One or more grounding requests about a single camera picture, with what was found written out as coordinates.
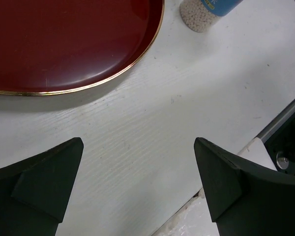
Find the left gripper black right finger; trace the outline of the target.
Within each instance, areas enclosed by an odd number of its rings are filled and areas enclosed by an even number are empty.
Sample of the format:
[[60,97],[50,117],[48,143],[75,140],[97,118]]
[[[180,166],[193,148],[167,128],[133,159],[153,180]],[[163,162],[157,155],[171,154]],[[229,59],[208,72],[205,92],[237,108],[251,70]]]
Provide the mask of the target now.
[[211,220],[222,236],[295,236],[295,176],[197,138],[196,162]]

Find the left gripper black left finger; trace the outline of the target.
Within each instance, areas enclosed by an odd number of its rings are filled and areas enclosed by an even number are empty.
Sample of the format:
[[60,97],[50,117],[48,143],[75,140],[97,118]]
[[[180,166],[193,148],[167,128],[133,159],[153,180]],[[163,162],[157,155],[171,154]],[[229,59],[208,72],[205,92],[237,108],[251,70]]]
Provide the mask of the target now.
[[54,236],[83,154],[81,138],[0,168],[0,236]]

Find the red round tray gold rim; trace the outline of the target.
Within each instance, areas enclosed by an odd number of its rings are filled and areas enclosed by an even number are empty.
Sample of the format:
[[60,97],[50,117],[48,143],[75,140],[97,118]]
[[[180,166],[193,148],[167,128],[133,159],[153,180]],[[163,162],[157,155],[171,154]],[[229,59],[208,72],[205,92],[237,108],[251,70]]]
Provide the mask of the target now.
[[0,0],[0,94],[56,95],[106,83],[155,41],[162,0]]

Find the left robot arm base mount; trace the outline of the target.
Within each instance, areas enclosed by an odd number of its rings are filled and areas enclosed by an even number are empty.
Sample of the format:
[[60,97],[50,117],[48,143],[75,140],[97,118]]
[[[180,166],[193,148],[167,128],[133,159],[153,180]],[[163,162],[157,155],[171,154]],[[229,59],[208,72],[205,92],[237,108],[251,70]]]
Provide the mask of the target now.
[[265,142],[277,171],[295,176],[295,112]]

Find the aluminium table edge rail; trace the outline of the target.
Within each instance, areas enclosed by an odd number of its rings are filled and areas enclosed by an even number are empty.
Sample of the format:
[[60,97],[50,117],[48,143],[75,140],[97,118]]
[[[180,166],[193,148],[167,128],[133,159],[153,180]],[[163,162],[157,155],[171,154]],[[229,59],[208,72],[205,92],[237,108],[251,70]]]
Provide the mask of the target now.
[[257,137],[265,143],[287,120],[295,114],[295,99],[279,113],[258,135]]

